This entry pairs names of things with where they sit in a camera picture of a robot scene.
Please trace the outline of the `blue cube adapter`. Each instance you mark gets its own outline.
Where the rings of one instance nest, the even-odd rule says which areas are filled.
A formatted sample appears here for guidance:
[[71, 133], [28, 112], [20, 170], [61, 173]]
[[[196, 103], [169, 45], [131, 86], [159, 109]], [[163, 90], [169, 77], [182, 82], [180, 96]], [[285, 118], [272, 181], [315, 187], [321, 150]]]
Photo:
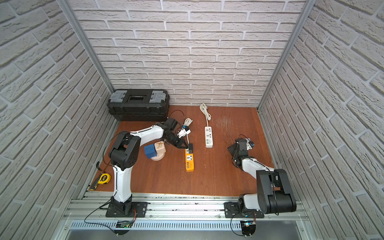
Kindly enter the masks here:
[[145, 155], [148, 159], [154, 158], [158, 155], [154, 144], [145, 146], [144, 150], [145, 150]]

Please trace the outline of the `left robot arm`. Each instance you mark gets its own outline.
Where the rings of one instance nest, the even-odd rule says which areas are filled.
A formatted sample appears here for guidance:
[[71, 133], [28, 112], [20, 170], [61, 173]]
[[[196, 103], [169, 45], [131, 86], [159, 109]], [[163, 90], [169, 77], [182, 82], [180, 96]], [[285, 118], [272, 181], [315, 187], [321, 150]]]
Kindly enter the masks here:
[[114, 168], [115, 188], [110, 206], [128, 215], [132, 210], [131, 175], [138, 160], [140, 147], [154, 140], [165, 140], [178, 149], [187, 149], [185, 139], [174, 133], [178, 122], [168, 118], [164, 123], [149, 128], [118, 134], [109, 153]]

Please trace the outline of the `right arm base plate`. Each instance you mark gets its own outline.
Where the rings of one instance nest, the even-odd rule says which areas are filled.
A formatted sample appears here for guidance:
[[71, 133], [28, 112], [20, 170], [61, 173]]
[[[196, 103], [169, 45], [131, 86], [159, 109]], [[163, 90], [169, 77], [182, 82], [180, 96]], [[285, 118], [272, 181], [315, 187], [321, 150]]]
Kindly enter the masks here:
[[225, 202], [224, 213], [227, 219], [231, 218], [256, 218], [262, 219], [265, 215], [260, 210], [251, 210], [243, 207], [238, 202]]

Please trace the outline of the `yellow tape measure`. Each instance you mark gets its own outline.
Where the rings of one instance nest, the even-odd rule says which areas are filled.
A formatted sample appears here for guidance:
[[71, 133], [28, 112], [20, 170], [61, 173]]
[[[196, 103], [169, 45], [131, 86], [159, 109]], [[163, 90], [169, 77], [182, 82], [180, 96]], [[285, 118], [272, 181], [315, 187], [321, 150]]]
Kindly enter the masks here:
[[91, 184], [89, 190], [90, 191], [95, 191], [99, 185], [107, 184], [107, 183], [110, 182], [110, 180], [111, 180], [111, 175], [110, 174], [102, 173], [102, 174], [100, 174], [98, 176], [97, 179], [95, 179], [93, 181], [93, 183]]

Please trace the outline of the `black plastic toolbox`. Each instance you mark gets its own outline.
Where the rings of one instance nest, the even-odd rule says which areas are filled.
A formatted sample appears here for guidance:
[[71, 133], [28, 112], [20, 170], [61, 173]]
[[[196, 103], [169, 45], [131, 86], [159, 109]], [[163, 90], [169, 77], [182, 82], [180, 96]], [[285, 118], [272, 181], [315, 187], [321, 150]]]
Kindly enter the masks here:
[[116, 90], [108, 101], [110, 115], [120, 122], [164, 122], [170, 96], [166, 90]]

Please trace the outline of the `beige plug adapter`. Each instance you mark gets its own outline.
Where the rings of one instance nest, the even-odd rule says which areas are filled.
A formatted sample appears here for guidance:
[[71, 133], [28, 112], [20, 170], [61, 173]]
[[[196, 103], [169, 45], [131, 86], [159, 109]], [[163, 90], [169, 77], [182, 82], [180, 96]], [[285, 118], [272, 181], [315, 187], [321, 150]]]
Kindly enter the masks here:
[[154, 143], [154, 146], [158, 155], [162, 155], [166, 152], [165, 143], [163, 141]]

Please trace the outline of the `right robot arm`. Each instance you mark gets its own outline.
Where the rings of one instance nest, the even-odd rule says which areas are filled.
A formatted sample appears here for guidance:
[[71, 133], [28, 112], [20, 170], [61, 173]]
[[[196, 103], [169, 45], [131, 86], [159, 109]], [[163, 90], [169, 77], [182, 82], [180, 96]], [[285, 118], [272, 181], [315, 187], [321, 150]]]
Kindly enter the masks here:
[[241, 195], [235, 209], [243, 215], [251, 211], [276, 215], [295, 212], [297, 201], [287, 172], [283, 169], [267, 167], [250, 156], [249, 150], [253, 146], [250, 139], [239, 138], [228, 147], [233, 165], [251, 175], [257, 182], [257, 192]]

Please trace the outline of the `orange power strip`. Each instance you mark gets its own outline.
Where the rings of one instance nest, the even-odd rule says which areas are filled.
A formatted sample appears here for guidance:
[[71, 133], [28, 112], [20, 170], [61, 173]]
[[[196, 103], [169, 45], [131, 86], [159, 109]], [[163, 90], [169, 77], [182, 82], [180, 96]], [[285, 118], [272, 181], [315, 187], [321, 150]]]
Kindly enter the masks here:
[[185, 159], [186, 159], [186, 171], [193, 172], [195, 170], [194, 155], [188, 149], [185, 149]]

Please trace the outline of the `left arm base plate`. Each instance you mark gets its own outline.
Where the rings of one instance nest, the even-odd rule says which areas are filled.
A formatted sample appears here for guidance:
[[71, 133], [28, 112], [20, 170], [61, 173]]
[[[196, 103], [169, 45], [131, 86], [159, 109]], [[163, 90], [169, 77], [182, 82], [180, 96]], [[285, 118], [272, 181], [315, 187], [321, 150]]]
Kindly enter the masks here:
[[147, 212], [148, 202], [131, 202], [122, 207], [109, 203], [107, 218], [144, 218]]

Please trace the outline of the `white power strip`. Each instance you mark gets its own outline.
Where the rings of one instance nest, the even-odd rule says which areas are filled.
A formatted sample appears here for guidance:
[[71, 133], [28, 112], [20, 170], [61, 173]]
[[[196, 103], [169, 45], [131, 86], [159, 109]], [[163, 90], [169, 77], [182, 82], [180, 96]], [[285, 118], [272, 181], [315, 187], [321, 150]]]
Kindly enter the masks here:
[[212, 132], [212, 127], [210, 126], [205, 127], [205, 143], [206, 143], [206, 148], [213, 147], [213, 132]]

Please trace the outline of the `round white socket base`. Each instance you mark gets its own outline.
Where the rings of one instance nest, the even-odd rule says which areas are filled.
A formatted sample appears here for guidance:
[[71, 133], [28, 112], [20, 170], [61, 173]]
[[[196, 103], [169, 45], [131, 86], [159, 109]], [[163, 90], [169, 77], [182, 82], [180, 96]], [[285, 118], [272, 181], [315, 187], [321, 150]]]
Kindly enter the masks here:
[[157, 155], [156, 157], [152, 157], [151, 159], [152, 159], [153, 161], [160, 161], [161, 159], [164, 158], [165, 154], [166, 154], [166, 153], [161, 153], [161, 154]]

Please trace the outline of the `aluminium mounting rail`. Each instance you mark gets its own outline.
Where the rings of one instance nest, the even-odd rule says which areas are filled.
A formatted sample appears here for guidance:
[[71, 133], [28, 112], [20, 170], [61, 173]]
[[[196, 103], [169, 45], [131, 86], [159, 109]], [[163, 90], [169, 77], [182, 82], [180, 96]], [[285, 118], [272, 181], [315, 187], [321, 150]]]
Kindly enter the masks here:
[[239, 233], [246, 227], [259, 227], [262, 221], [298, 224], [305, 231], [309, 217], [301, 202], [292, 213], [262, 214], [260, 210], [236, 210], [236, 197], [193, 196], [170, 194], [133, 195], [135, 211], [131, 217], [108, 218], [108, 193], [86, 193], [81, 200], [72, 200], [61, 220], [63, 230], [214, 230]]

